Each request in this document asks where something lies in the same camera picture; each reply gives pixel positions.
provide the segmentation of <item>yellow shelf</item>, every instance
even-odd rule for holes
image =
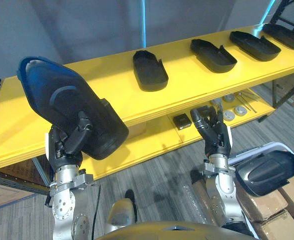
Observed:
[[[257,113],[248,110],[245,116],[236,115],[234,120],[225,121],[225,123],[235,127],[274,111],[274,108],[262,98],[257,97],[259,98],[258,101],[246,98]],[[223,101],[223,107],[226,110],[232,111],[238,105],[241,105],[241,103],[237,99],[231,103]],[[183,113],[186,113],[191,119],[190,109],[192,107],[148,121],[147,130],[144,134],[129,139],[116,152],[104,160],[94,160],[84,154],[81,168],[86,169],[87,173],[93,174],[95,179],[99,179],[200,140],[201,136],[193,124],[188,128],[178,130],[172,121],[174,116]]]
[[[261,26],[249,26],[148,47],[162,59],[169,76],[168,85],[156,92],[144,92],[137,84],[132,70],[136,50],[66,66],[81,74],[99,97],[106,98],[127,126],[294,73],[294,50],[266,36],[281,52],[272,61],[255,60],[230,42],[229,34],[235,30],[261,35]],[[189,49],[194,38],[223,44],[238,63],[226,73],[210,72]],[[0,168],[44,154],[44,134],[49,129],[50,123],[30,108],[17,77],[4,79],[0,88]]]

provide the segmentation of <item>gray wall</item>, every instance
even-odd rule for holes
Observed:
[[[146,0],[147,45],[258,24],[269,2]],[[141,0],[0,0],[0,77],[24,56],[66,64],[141,48],[141,10]]]

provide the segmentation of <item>cyan light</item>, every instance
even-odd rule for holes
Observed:
[[[147,41],[146,41],[146,1],[141,0],[141,9],[142,9],[142,47],[146,48]]]
[[[266,11],[265,11],[265,14],[263,14],[263,17],[262,17],[261,20],[260,20],[260,23],[259,23],[260,25],[263,24],[263,22],[265,21],[265,19],[266,19],[267,15],[269,14],[269,12],[270,12],[270,10],[271,10],[273,4],[275,3],[275,1],[276,1],[276,0],[271,0],[271,1],[270,1],[269,5],[268,5],[268,7],[267,7],[267,9],[266,9]]]
[[[270,10],[271,10],[271,8],[272,8],[272,6],[273,6],[273,4],[274,4],[275,2],[276,2],[276,0],[271,0],[271,1],[270,1],[270,3],[269,3],[269,5],[268,5],[268,7],[267,7],[265,13],[263,14],[263,16],[262,16],[262,18],[261,18],[261,20],[260,20],[260,22],[259,22],[259,25],[260,25],[260,26],[253,30],[253,36],[257,37],[257,36],[259,35],[259,32],[262,30],[262,27],[263,27],[262,24],[263,24],[264,21],[266,20],[268,14],[269,14],[269,12],[270,12]]]

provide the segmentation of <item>floor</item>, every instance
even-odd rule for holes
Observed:
[[[271,101],[265,85],[254,88]],[[294,107],[285,103],[262,123],[256,120],[232,129],[233,153],[276,141],[294,151]],[[95,226],[95,238],[103,235],[104,223],[112,204],[124,197],[127,189],[136,194],[138,222],[179,220],[207,223],[189,177],[204,158],[204,141],[198,141],[125,169],[97,181],[101,198]],[[97,187],[88,190],[89,215],[95,208]],[[29,199],[0,208],[0,240],[52,239],[53,217],[45,207],[45,197]]]

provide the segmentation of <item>metal disc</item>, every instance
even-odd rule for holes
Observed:
[[[232,111],[226,110],[223,112],[223,119],[228,122],[232,121],[235,119],[235,114]]]
[[[235,95],[233,93],[223,96],[224,101],[231,103],[235,100]]]
[[[247,110],[246,110],[246,108],[245,107],[243,107],[243,106],[236,106],[235,108],[234,108],[234,111],[235,111],[235,114],[236,115],[238,115],[238,116],[244,116],[245,114],[247,114]]]

